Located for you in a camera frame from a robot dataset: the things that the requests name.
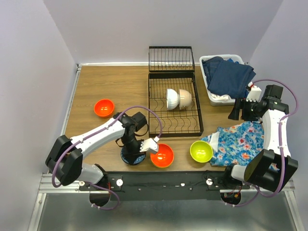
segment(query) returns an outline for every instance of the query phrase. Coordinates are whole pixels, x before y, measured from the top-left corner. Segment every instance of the wooden table surface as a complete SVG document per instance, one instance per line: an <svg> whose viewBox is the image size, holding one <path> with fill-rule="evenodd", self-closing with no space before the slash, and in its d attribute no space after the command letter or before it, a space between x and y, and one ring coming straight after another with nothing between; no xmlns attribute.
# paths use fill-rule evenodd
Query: wooden table surface
<svg viewBox="0 0 308 231"><path fill-rule="evenodd" d="M232 106L210 105L202 78L201 69L196 66L196 83L202 111L204 132L201 137L216 132L217 127L230 127L240 121L228 120ZM83 66L81 69L72 109L68 119L67 137L83 134L105 123L108 118L95 115L95 103L108 98L115 103L115 111L121 112L133 105L148 107L148 66ZM128 115L143 109L131 109ZM146 128L138 133L143 134ZM91 153L85 162L99 164L107 171L181 171L181 170L224 170L224 167L212 167L209 163L197 163L190 156L190 145L201 137L161 138L160 143L168 144L174 151L174 161L168 168L155 167L149 155L137 166L125 164L120 157L120 148L112 141Z"/></svg>

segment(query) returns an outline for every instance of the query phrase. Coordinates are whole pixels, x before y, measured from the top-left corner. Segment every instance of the blue floral cloth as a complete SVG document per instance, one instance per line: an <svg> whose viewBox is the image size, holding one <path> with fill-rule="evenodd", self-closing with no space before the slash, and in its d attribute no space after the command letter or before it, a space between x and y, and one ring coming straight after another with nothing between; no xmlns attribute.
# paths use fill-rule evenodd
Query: blue floral cloth
<svg viewBox="0 0 308 231"><path fill-rule="evenodd" d="M264 131L259 123L244 122L230 128L220 128L218 151L213 154L210 164L227 166L231 163L246 166L263 149ZM212 135L202 138L210 142Z"/></svg>

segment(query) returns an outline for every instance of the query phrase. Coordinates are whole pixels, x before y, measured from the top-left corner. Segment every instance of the white wall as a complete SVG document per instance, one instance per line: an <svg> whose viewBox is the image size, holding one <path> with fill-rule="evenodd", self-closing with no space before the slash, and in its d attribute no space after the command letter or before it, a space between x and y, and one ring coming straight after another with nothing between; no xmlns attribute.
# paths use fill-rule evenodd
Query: white wall
<svg viewBox="0 0 308 231"><path fill-rule="evenodd" d="M308 2L284 0L251 59L256 78L274 78L286 83L299 99L299 111L287 126L288 145L299 168L294 175L295 195L308 229ZM294 100L285 89L283 98L294 110Z"/></svg>
<svg viewBox="0 0 308 231"><path fill-rule="evenodd" d="M0 0L0 229L27 230L76 72L42 0Z"/></svg>
<svg viewBox="0 0 308 231"><path fill-rule="evenodd" d="M147 62L149 45L249 61L282 0L44 0L77 63Z"/></svg>

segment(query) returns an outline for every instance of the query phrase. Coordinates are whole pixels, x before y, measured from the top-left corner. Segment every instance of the orange bowl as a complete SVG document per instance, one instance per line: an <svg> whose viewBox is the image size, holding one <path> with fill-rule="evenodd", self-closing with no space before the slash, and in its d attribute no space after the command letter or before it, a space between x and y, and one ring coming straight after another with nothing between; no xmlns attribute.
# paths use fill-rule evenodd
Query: orange bowl
<svg viewBox="0 0 308 231"><path fill-rule="evenodd" d="M151 161L156 167L169 167L173 159L174 154L172 149L164 143L158 144L158 152L156 154L151 153Z"/></svg>
<svg viewBox="0 0 308 231"><path fill-rule="evenodd" d="M100 117L108 117L115 109L115 104L109 99L99 100L94 106L94 112Z"/></svg>

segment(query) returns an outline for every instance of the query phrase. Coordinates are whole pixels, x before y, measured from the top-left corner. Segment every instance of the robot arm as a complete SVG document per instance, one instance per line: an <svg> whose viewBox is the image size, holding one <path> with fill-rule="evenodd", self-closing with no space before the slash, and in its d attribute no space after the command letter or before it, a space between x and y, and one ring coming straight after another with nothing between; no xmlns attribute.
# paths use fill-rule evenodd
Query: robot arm
<svg viewBox="0 0 308 231"><path fill-rule="evenodd" d="M245 121L257 121L262 119L264 128L263 150L247 165L233 165L226 168L226 176L232 179L245 181L274 192L280 181L281 155L279 147L278 126L282 117L289 113L288 105L281 103L282 87L268 85L262 99L259 101L260 88L249 86L250 92L246 99L236 99L229 119L237 120L240 109L241 119ZM282 188L292 177L298 167L298 162L291 158L286 137L286 122L282 122L282 144L285 158L285 175ZM277 170L270 168L276 164Z"/></svg>
<svg viewBox="0 0 308 231"><path fill-rule="evenodd" d="M81 141L63 158L56 171L56 177L62 185L69 185L75 180L87 181L93 184L101 181L104 177L104 169L99 165L89 165L82 163L82 161L90 153L110 141L121 139L124 145L123 149L125 150L122 158L125 158L128 164L133 164L138 157L145 156L146 153L155 154L158 152L158 138L154 140L150 138L145 141L138 141L136 139L135 132L147 124L146 118L142 113L138 112L133 116L123 114L118 121L114 122L117 116L118 114L105 124L82 135L74 136L70 139L63 135L56 140L45 162L51 172L64 150L73 143Z"/></svg>

